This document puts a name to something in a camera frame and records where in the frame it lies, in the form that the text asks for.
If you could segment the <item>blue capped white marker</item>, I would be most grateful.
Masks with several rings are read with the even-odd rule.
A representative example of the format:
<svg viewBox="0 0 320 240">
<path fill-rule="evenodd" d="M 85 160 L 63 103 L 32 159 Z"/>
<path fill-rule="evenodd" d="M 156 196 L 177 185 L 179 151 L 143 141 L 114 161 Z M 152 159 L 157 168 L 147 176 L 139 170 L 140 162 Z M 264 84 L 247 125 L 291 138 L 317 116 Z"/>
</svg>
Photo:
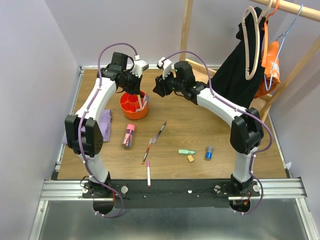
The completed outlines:
<svg viewBox="0 0 320 240">
<path fill-rule="evenodd" d="M 142 109 L 146 108 L 147 103 L 148 103 L 148 101 L 149 101 L 149 97 L 150 97 L 150 96 L 149 96 L 148 94 L 146 94 L 146 95 L 143 97 Z"/>
</svg>

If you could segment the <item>dark purple pen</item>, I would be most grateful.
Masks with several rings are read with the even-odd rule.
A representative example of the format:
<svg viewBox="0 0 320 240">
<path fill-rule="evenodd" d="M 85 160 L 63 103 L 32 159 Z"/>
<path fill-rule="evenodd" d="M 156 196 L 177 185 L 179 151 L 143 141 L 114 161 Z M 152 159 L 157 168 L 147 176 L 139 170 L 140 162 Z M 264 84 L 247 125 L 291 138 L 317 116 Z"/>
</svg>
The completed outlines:
<svg viewBox="0 0 320 240">
<path fill-rule="evenodd" d="M 154 139 L 152 140 L 152 143 L 153 143 L 153 144 L 158 140 L 159 136 L 160 136 L 161 133 L 163 132 L 163 130 L 164 130 L 164 128 L 166 127 L 166 125 L 167 125 L 167 122 L 165 121 L 164 124 L 162 125 L 162 127 L 160 128 L 160 130 L 158 131 L 157 135 L 156 135 L 156 136 L 154 137 Z"/>
</svg>

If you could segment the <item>red pen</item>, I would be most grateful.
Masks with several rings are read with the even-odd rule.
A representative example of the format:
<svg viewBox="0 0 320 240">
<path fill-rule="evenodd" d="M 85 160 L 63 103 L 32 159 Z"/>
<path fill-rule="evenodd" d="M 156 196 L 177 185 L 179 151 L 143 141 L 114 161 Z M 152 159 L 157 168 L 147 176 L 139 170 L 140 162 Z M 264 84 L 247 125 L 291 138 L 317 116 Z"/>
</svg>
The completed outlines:
<svg viewBox="0 0 320 240">
<path fill-rule="evenodd" d="M 147 149 L 146 149 L 145 154 L 144 154 L 144 156 L 143 156 L 143 160 L 142 160 L 142 162 L 141 162 L 142 165 L 145 164 L 145 161 L 146 161 L 146 159 L 147 159 L 147 156 L 148 156 L 149 150 L 150 150 L 150 148 L 151 148 L 152 142 L 153 142 L 153 139 L 151 138 L 151 139 L 149 140 L 149 142 L 148 142 Z"/>
</svg>

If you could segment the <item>green stapler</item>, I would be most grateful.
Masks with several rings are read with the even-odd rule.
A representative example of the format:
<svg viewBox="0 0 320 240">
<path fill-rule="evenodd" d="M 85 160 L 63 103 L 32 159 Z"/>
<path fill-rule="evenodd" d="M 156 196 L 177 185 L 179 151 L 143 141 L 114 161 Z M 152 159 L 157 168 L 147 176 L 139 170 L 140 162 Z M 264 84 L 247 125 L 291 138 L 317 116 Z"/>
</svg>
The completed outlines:
<svg viewBox="0 0 320 240">
<path fill-rule="evenodd" d="M 179 155 L 194 155 L 196 153 L 195 150 L 189 150 L 189 149 L 179 149 L 178 154 Z"/>
</svg>

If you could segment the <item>pink capped white marker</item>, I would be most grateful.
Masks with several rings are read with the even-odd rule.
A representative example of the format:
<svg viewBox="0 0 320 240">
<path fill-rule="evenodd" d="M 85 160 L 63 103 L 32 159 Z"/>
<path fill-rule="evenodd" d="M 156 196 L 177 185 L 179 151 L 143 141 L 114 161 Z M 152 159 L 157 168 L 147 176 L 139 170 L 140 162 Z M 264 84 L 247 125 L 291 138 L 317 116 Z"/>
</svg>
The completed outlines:
<svg viewBox="0 0 320 240">
<path fill-rule="evenodd" d="M 150 188 L 150 187 L 151 187 L 151 168 L 150 168 L 150 161 L 147 161 L 146 171 L 147 171 L 147 186 L 148 186 L 148 188 Z"/>
</svg>

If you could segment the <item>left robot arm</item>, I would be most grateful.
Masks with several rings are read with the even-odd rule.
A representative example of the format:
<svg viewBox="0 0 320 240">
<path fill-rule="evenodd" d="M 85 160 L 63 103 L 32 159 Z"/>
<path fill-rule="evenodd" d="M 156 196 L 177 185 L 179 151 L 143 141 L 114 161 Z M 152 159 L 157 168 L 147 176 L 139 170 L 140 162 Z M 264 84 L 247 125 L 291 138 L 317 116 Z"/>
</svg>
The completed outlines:
<svg viewBox="0 0 320 240">
<path fill-rule="evenodd" d="M 146 61 L 135 55 L 132 67 L 127 69 L 129 58 L 124 53 L 114 52 L 111 63 L 98 69 L 94 87 L 83 106 L 64 120 L 67 146 L 82 159 L 89 180 L 95 183 L 93 191 L 101 198 L 111 191 L 110 174 L 100 154 L 103 148 L 99 127 L 101 114 L 118 88 L 130 95 L 140 94 L 143 72 L 149 68 Z"/>
</svg>

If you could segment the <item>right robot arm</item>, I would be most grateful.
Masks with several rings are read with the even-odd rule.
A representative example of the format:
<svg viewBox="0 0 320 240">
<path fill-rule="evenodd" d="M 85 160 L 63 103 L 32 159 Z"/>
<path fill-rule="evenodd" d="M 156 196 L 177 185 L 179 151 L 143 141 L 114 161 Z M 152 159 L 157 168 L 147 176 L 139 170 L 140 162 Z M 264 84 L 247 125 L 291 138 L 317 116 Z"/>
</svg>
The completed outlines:
<svg viewBox="0 0 320 240">
<path fill-rule="evenodd" d="M 157 67 L 162 74 L 155 79 L 153 92 L 161 97 L 172 92 L 213 112 L 230 126 L 230 144 L 236 152 L 235 167 L 230 176 L 230 191 L 241 196 L 249 189 L 255 151 L 264 137 L 259 113 L 255 108 L 246 109 L 213 94 L 207 84 L 195 79 L 191 65 L 187 61 L 175 64 L 161 58 Z"/>
</svg>

